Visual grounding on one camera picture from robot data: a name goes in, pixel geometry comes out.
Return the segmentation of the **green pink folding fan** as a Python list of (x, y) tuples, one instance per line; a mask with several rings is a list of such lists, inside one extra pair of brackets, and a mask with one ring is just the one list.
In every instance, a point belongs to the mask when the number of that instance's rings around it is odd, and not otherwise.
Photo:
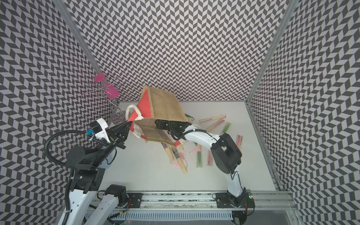
[(203, 160), (202, 160), (202, 147), (197, 145), (196, 147), (196, 167), (202, 168), (203, 167)]

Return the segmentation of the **burlap red tote bag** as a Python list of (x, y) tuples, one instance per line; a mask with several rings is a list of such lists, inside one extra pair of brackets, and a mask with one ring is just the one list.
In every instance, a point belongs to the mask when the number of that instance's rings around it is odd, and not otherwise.
[(155, 121), (188, 122), (175, 94), (150, 86), (143, 87), (137, 105), (127, 107), (126, 120), (133, 122), (130, 131), (137, 138), (172, 146), (175, 141), (157, 128)]

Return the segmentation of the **pink tassel folding fan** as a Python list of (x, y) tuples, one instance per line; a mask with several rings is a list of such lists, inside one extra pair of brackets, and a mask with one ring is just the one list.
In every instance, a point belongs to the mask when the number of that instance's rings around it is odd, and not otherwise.
[(208, 123), (208, 122), (212, 122), (212, 121), (221, 120), (221, 119), (224, 119), (226, 117), (227, 116), (225, 114), (222, 114), (222, 115), (211, 117), (211, 118), (201, 119), (201, 120), (199, 120), (199, 123), (200, 124)]

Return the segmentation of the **pink blue folding fan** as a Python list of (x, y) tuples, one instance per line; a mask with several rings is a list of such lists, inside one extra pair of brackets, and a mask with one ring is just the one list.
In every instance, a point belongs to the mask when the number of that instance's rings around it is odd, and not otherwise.
[(240, 136), (240, 135), (237, 135), (237, 138), (236, 138), (236, 145), (237, 145), (237, 147), (240, 147), (240, 146), (241, 146), (242, 140), (243, 140), (243, 137)]

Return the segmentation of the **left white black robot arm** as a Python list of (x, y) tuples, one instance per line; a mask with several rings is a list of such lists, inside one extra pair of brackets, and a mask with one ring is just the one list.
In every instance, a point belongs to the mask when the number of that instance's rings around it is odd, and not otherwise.
[[(98, 119), (90, 124), (87, 131), (65, 130), (48, 138), (44, 145), (47, 158), (58, 166), (70, 169), (65, 190), (65, 206), (61, 215), (56, 220), (57, 225), (80, 225), (90, 204), (99, 191), (105, 170), (111, 165), (102, 166), (108, 156), (116, 148), (125, 149), (131, 121), (124, 122), (112, 128), (108, 127), (104, 119)], [(66, 161), (57, 160), (50, 153), (50, 144), (57, 137), (65, 134), (86, 135), (98, 145), (95, 148), (76, 145), (67, 153)]]

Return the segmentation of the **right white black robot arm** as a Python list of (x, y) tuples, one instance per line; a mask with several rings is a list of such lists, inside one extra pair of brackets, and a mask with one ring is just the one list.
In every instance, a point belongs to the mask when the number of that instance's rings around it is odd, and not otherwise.
[(155, 124), (156, 128), (166, 130), (175, 141), (182, 139), (192, 141), (210, 150), (216, 166), (226, 174), (230, 204), (239, 208), (245, 203), (246, 188), (239, 174), (242, 153), (230, 135), (211, 134), (189, 122), (156, 120)]

